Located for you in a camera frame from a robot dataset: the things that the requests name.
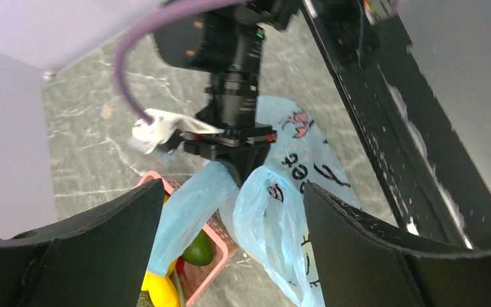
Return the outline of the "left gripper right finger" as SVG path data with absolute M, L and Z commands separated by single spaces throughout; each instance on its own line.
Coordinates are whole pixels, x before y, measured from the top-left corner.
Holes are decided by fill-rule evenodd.
M 411 234 L 313 183 L 304 206 L 327 306 L 491 306 L 491 250 Z

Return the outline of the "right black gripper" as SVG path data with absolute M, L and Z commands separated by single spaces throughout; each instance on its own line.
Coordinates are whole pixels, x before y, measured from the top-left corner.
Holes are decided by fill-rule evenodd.
M 277 132 L 271 125 L 255 125 L 243 129 L 224 129 L 222 133 L 183 132 L 183 149 L 192 155 L 217 160 L 228 170 L 238 188 L 249 175 L 262 166 L 269 148 L 277 141 Z

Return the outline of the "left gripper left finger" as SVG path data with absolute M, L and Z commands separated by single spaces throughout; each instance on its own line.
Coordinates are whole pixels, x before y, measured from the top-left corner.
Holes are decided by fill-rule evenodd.
M 150 180 L 87 211 L 0 239 L 0 306 L 135 306 L 160 221 Z

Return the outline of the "light blue plastic bag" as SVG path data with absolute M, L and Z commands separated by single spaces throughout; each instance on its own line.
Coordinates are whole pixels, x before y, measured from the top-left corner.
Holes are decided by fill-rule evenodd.
M 323 306 L 303 194 L 316 183 L 358 207 L 336 154 L 312 116 L 286 98 L 262 96 L 256 119 L 277 131 L 262 166 L 237 187 L 220 162 L 210 162 L 163 206 L 147 265 L 162 275 L 218 212 L 235 242 L 297 306 Z

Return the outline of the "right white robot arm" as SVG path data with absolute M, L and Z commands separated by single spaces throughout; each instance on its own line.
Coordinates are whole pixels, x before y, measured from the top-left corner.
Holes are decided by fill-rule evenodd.
M 198 13 L 153 32 L 161 58 L 209 74 L 207 105 L 173 134 L 192 155 L 219 161 L 237 185 L 267 157 L 277 133 L 256 121 L 267 24 L 287 28 L 298 1 L 251 1 Z

